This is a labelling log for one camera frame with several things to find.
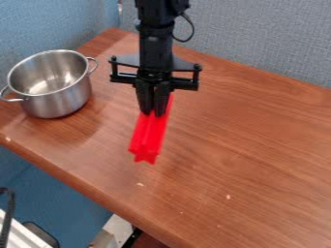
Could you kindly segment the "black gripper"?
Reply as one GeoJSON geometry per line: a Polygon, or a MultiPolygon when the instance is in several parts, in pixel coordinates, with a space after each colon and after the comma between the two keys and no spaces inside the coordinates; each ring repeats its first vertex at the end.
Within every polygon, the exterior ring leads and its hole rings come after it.
{"type": "Polygon", "coordinates": [[[156,117],[165,114],[170,91],[198,88],[201,66],[177,57],[172,48],[172,28],[152,28],[140,31],[137,53],[112,55],[108,59],[110,81],[136,87],[140,111],[149,115],[154,110],[156,117]]]}

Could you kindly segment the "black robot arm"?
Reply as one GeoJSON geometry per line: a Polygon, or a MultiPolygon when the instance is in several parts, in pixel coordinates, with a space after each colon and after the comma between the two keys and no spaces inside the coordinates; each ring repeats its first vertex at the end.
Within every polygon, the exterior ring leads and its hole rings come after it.
{"type": "Polygon", "coordinates": [[[126,83],[136,89],[140,111],[157,117],[166,111],[170,93],[176,89],[196,91],[201,65],[173,55],[173,41],[186,42],[173,35],[176,18],[185,14],[188,0],[134,0],[138,11],[136,28],[140,33],[140,52],[112,55],[109,81],[126,83]]]}

